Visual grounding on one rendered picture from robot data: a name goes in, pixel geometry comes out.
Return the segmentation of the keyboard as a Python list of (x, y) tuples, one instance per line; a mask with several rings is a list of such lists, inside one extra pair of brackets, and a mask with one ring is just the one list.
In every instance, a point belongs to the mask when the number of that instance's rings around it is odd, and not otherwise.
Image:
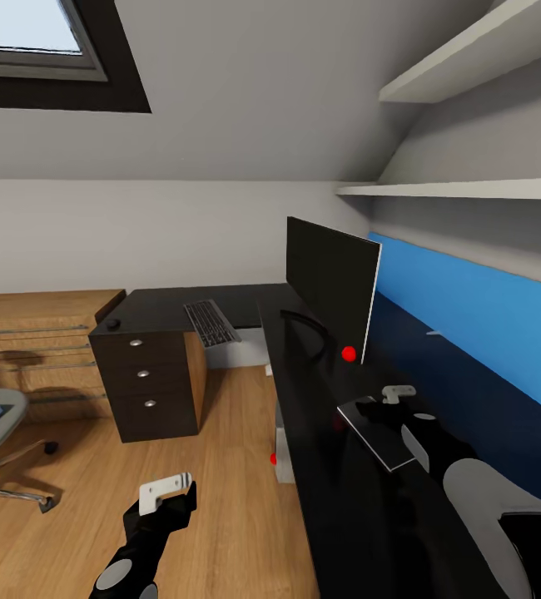
[(213, 299), (184, 306), (204, 349), (241, 342), (241, 337)]

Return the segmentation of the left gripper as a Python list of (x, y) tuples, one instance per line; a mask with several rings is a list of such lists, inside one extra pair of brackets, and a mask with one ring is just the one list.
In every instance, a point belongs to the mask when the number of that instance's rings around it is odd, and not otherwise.
[(143, 516), (139, 514), (139, 500), (130, 509), (127, 509), (122, 520), (127, 541), (137, 532), (152, 531), (161, 539), (164, 552), (169, 534), (187, 527), (191, 512), (196, 510), (196, 482), (191, 482), (187, 495), (179, 494), (179, 496), (162, 500), (162, 505), (155, 512)]

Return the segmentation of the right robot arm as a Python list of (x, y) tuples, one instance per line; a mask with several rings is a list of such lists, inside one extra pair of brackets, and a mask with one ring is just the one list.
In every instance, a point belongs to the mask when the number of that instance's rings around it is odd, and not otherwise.
[(409, 411), (399, 397), (415, 396), (413, 386), (385, 386), (382, 394), (382, 402), (355, 403), (361, 417), (401, 433), (452, 502), (509, 599), (541, 599), (541, 500), (489, 466), (436, 417)]

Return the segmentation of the notebook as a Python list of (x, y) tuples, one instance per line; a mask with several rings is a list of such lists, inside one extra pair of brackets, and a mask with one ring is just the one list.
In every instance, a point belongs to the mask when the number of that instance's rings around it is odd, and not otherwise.
[(396, 468), (412, 462), (416, 457), (405, 446), (401, 433), (396, 433), (385, 423), (372, 424), (368, 422), (367, 417), (361, 417), (355, 403), (366, 404), (374, 401), (373, 397), (366, 395), (362, 399), (343, 403), (337, 406), (337, 409), (368, 444), (368, 447), (376, 454), (376, 457), (392, 472)]

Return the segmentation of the monitor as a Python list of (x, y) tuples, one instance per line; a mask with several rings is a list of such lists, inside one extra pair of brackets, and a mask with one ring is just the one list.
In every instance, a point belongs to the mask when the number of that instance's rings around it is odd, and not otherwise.
[(311, 221), (287, 217), (285, 281), (324, 325), (294, 311), (281, 310), (319, 327), (327, 346), (329, 331), (342, 357), (363, 364), (382, 244)]

